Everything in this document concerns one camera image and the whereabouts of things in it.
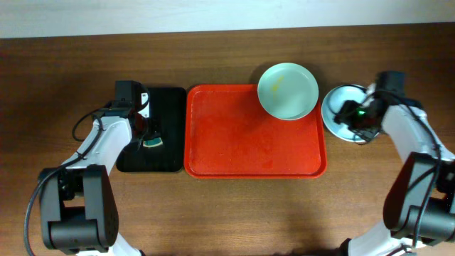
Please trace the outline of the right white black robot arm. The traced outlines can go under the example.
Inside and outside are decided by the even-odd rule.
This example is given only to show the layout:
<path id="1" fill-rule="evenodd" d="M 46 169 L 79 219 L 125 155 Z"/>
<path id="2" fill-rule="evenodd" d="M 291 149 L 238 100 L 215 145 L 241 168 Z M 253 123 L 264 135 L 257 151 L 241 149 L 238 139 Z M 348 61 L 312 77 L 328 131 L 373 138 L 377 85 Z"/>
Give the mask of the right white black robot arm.
<path id="1" fill-rule="evenodd" d="M 420 102 L 405 97 L 405 75 L 383 71 L 362 102 L 346 100 L 334 122 L 370 142 L 386 133 L 403 161 L 383 206 L 382 221 L 345 240 L 339 255 L 414 255 L 454 242 L 454 153 L 438 138 Z"/>

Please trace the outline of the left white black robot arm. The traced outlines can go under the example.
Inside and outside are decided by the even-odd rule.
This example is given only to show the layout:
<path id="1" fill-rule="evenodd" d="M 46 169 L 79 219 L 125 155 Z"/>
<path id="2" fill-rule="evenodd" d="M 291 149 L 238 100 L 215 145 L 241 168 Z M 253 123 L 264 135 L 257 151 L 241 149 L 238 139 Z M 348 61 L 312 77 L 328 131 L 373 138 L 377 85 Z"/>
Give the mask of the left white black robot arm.
<path id="1" fill-rule="evenodd" d="M 150 93 L 140 82 L 115 83 L 115 98 L 91 111 L 88 136 L 61 165 L 38 176 L 31 197 L 40 205 L 41 235 L 66 255 L 142 255 L 119 234 L 109 173 L 121 154 L 159 136 L 150 120 Z"/>

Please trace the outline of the light blue plate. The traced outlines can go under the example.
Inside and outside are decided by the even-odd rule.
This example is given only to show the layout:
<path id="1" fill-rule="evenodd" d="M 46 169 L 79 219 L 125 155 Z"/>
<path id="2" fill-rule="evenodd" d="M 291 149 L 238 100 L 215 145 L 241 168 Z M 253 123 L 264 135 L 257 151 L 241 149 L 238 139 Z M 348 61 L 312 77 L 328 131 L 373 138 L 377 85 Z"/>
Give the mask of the light blue plate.
<path id="1" fill-rule="evenodd" d="M 380 131 L 367 129 L 360 131 L 355 128 L 351 131 L 346 123 L 335 121 L 346 101 L 360 104 L 366 98 L 367 89 L 359 85 L 341 85 L 332 89 L 323 99 L 321 106 L 322 120 L 328 131 L 335 137 L 356 144 L 367 144 L 374 140 Z"/>

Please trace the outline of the mint green plate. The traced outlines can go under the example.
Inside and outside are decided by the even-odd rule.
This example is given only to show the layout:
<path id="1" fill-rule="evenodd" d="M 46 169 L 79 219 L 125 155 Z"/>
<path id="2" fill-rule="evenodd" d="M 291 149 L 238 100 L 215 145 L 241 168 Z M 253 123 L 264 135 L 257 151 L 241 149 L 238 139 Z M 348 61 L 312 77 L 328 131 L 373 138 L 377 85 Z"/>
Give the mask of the mint green plate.
<path id="1" fill-rule="evenodd" d="M 268 68 L 257 83 L 257 96 L 271 116 L 293 121 L 307 116 L 319 100 L 314 75 L 296 63 L 279 63 Z"/>

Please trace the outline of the green yellow sponge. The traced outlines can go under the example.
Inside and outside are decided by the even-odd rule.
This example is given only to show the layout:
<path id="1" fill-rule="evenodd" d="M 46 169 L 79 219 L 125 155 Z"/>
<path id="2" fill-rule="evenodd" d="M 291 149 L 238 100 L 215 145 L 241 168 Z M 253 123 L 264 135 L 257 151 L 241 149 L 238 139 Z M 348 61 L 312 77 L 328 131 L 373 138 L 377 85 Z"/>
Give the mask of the green yellow sponge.
<path id="1" fill-rule="evenodd" d="M 149 139 L 149 140 L 144 140 L 143 143 L 142 143 L 143 147 L 145 147 L 145 148 L 153 148 L 153 147 L 160 146 L 162 144 L 163 144 L 163 141 L 162 141 L 161 137 L 157 137 L 157 138 Z"/>

